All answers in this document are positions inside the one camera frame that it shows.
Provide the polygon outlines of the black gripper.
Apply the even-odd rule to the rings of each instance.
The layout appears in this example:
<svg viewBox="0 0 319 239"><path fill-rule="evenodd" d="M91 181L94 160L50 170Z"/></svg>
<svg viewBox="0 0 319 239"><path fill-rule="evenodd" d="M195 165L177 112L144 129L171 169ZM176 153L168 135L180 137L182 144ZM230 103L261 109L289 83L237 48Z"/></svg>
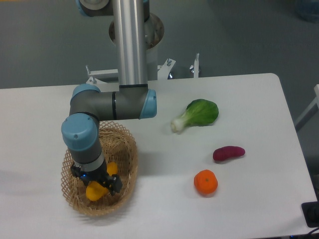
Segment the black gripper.
<svg viewBox="0 0 319 239"><path fill-rule="evenodd" d="M82 167L76 165L74 162L71 165L70 170L72 176L81 180L85 186L88 186L91 181L96 181L101 186L108 189L112 196L120 193L120 190L122 189L123 184L119 175L109 175L107 173L107 165L105 161L93 171L84 171Z"/></svg>

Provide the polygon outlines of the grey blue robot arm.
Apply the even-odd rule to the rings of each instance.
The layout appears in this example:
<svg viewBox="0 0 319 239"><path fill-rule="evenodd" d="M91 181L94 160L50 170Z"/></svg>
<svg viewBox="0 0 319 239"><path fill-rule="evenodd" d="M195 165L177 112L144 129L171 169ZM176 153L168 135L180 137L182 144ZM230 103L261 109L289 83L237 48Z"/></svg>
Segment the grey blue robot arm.
<svg viewBox="0 0 319 239"><path fill-rule="evenodd" d="M73 158L72 175L85 185L95 181L116 194L123 184L118 175L107 172L99 141L100 122L153 118L157 114L157 96L148 88L147 40L154 34L152 30L145 31L150 18L149 2L114 0L112 7L119 90L101 92L94 85L77 86L61 133Z"/></svg>

